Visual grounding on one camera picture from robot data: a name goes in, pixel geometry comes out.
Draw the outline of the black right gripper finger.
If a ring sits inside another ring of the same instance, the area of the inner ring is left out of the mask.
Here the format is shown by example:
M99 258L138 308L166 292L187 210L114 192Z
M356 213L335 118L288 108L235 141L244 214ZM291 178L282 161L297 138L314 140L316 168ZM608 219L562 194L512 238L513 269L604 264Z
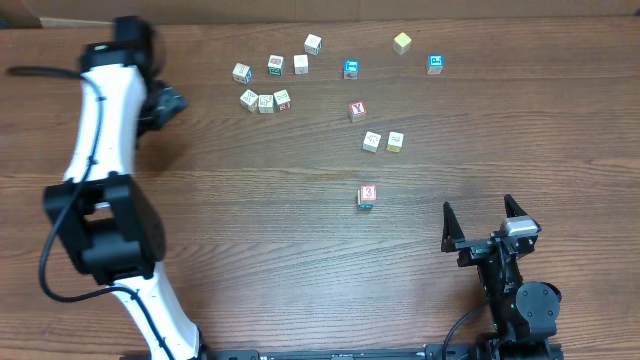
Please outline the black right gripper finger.
M504 206L508 218L527 216L527 213L520 207L516 200L510 195L504 196Z
M465 235L462 231L453 208L449 202L443 204L443 234L441 245L442 246L456 246L458 243L465 241Z

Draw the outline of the blue top wooden block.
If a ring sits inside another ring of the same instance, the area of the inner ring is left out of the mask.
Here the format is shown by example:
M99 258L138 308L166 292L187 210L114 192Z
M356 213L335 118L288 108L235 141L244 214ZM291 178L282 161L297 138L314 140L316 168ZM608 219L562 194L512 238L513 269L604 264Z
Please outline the blue top wooden block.
M370 209L372 209L372 208L374 207L375 202L374 202L373 204L362 204L362 203L359 201L359 190L358 190L358 192L357 192L357 197L356 197L356 199L357 199L357 207L358 207L360 210L370 210Z

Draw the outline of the red 3 wooden block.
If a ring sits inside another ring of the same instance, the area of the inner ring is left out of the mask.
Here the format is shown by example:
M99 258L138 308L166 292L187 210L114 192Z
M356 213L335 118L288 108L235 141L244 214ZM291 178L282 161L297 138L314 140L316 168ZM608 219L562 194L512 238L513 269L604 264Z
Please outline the red 3 wooden block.
M373 184L362 185L359 190L359 201L362 204L373 204L377 199L377 187Z

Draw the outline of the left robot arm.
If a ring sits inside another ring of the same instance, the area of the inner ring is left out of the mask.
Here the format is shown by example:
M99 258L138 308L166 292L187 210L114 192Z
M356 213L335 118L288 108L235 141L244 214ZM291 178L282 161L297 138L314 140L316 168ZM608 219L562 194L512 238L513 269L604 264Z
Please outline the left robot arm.
M139 138L187 106L158 78L154 37L147 21L118 17L112 41L86 46L76 74L83 103L74 153L62 183L44 192L52 223L45 246L60 239L74 268L123 304L149 358L203 359L202 335L165 270L161 218L133 177Z

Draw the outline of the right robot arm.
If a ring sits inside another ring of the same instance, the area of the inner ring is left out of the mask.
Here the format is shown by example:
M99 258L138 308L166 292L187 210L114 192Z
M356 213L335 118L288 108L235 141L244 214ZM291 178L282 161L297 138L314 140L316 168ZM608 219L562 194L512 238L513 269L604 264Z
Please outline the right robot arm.
M441 250L458 254L457 265L475 266L486 295L484 304L461 317L440 347L443 359L541 359L564 357L562 346L552 344L560 312L560 290L548 282L525 282L517 260L535 250L540 224L507 194L506 218L486 239L467 240L449 203L443 204ZM494 331L480 334L465 350L450 344L469 318L488 308Z

